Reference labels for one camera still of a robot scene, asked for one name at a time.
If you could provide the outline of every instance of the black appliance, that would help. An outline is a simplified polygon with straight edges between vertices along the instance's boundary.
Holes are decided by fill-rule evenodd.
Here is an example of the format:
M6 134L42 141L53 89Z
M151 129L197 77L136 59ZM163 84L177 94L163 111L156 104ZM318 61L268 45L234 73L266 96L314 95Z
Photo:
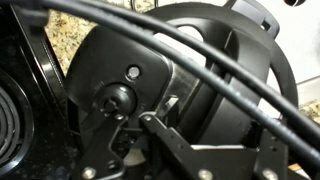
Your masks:
M14 8L1 7L1 179L66 178L75 165L62 80L48 39L31 36Z

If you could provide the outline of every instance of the black mechanism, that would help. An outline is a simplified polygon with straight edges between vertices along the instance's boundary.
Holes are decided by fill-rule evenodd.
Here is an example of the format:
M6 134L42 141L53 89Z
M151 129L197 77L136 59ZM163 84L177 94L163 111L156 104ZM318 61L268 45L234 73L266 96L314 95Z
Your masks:
M99 6L99 2L86 0L72 2L75 8L71 14L77 14L77 8L81 11L81 5ZM312 179L319 178L315 170L318 167L311 166L301 155L290 153L287 145L270 133L276 132L276 128L267 126L261 120L264 118L254 121L251 117L260 116L241 111L236 100L228 97L238 108L221 90L215 91L212 85L195 77L196 71L190 73L181 68L188 69L177 56L171 55L176 57L171 61L155 51L160 51L161 46L150 48L143 38L125 33L129 31L114 31L121 30L121 24L113 23L119 25L117 28L97 26L88 34L72 61L64 87L64 77L56 66L48 40L43 37L48 11L42 5L62 7L61 4L72 9L68 3L51 0L33 0L20 11L9 7L0 9L0 18L4 26L9 27L0 28L3 47L0 50L0 177L304 179L288 171L291 156ZM120 17L125 16L125 10L113 10ZM231 62L245 67L262 82L266 83L272 72L281 95L298 104L290 65L274 40L279 24L256 1L230 0L224 7L182 3L156 8L146 14L177 28L194 28L205 43L220 49L222 55L232 58ZM9 26L8 17L14 25ZM148 23L138 22L138 25L149 28ZM163 38L157 32L161 28L152 28L153 31L144 31L146 36ZM252 92L248 87L254 85L245 86L251 82L239 78L239 71L222 69L221 64L212 63L216 61L209 55L204 57L205 68L236 89L237 96L248 98L251 106L261 102L257 94L262 96L266 92ZM272 122L279 125L289 139L298 139L286 129L288 125L299 130L290 119L280 116ZM305 133L297 134L305 138ZM280 135L279 138L289 147L298 147ZM302 140L299 143L299 147L305 145L304 148L317 144L303 144ZM316 157L318 152L313 152L309 153Z

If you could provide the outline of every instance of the granite countertop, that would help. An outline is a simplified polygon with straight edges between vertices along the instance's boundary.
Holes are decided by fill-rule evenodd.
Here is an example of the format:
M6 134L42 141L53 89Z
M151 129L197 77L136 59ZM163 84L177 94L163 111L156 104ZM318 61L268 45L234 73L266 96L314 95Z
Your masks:
M130 0L104 0L130 9ZM212 0L159 0L159 5L172 4L185 1L212 3ZM226 0L215 0L214 4L224 3ZM154 0L136 0L136 10L145 12L154 8ZM70 16L65 13L50 11L49 23L45 30L54 52L66 74L71 60L79 45L95 23ZM320 123L320 99L300 106L301 112Z

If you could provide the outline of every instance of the bolt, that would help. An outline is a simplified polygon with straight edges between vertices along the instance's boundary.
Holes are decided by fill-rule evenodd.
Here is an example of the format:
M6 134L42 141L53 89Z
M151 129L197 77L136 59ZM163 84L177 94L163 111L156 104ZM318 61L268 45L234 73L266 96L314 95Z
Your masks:
M83 179L93 179L96 176L97 171L91 167L84 168L82 172Z
M140 76L140 69L137 66L130 67L127 76L130 79L137 79Z
M200 169L199 171L199 178L201 180L212 180L213 179L213 175L212 173L207 170L207 169Z
M146 121L151 121L152 118L151 118L151 116L145 116L144 119L145 119Z
M124 116L122 114L116 114L114 118L116 118L117 120L122 120Z
M102 112L106 113L114 113L118 110L118 103L112 99L107 100L104 103L103 108L101 109Z
M266 180L278 180L278 175L270 169L265 169L262 171L262 175Z

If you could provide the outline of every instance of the speckled granite surface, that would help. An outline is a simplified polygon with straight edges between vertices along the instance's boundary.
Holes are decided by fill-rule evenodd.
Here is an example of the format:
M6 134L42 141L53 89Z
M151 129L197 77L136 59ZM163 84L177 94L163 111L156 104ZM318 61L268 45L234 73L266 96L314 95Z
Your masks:
M130 9L130 0L104 0ZM226 0L159 0L159 5L194 1L222 5ZM136 0L136 10L145 12L154 8L154 0ZM95 26L95 23L76 18L64 13L51 11L46 32L57 55L64 74L67 73L71 60L84 37ZM320 100L307 103L300 110L320 123Z

